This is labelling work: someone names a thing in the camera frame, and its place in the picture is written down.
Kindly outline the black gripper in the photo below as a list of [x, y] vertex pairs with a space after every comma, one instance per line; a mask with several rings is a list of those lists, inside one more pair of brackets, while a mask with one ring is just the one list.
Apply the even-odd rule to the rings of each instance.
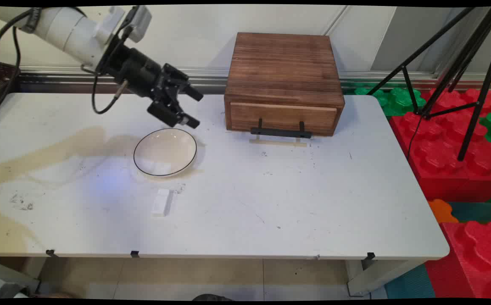
[[[197, 102], [204, 95], [190, 82], [189, 76], [171, 64], [161, 66], [135, 48], [127, 47], [123, 42], [113, 42], [100, 61], [100, 72], [111, 75], [117, 84], [127, 82], [132, 93], [142, 97], [173, 99], [185, 94]], [[147, 112], [169, 127], [176, 124], [186, 125], [192, 129], [200, 125], [199, 120], [183, 112], [179, 104], [166, 105], [154, 101]]]

